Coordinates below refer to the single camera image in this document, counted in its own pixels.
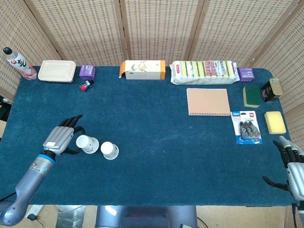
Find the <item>plastic food container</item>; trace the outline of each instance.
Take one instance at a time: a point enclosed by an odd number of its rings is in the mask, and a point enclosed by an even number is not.
[[[48,82],[72,82],[74,78],[76,63],[66,60],[43,61],[38,73],[41,81]]]

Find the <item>canned food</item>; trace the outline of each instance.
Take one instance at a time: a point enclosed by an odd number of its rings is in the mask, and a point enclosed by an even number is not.
[[[283,95],[280,80],[271,78],[262,88],[262,98],[265,102],[274,101],[275,98]]]

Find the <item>table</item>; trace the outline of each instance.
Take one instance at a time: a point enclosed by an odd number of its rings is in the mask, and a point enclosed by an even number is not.
[[[79,69],[70,84],[21,80],[0,143],[2,196],[14,191],[51,130],[64,118],[83,114],[78,125],[100,143],[116,144],[119,156],[109,161],[98,151],[57,157],[31,204],[273,206],[292,201],[288,192],[262,179],[287,179],[272,143],[278,135],[268,134],[264,119],[266,111],[282,112],[279,100],[246,108],[246,84],[173,85],[168,67],[164,81],[146,81],[118,79],[119,67],[99,66],[93,88],[84,93]],[[271,77],[266,69],[254,74],[250,84],[259,87]],[[232,111],[256,111],[263,144],[237,145],[230,116],[188,116],[188,87],[227,88]]]

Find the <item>kitchen sponge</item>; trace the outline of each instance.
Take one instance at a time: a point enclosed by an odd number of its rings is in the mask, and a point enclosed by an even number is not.
[[[264,114],[269,134],[284,134],[286,133],[285,124],[281,112],[266,112]]]
[[[261,105],[260,93],[260,89],[257,86],[245,86],[243,88],[244,106],[258,108]]]

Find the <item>spiral notebook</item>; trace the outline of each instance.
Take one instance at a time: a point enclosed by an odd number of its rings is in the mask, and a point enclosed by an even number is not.
[[[230,115],[227,89],[187,89],[189,115]]]

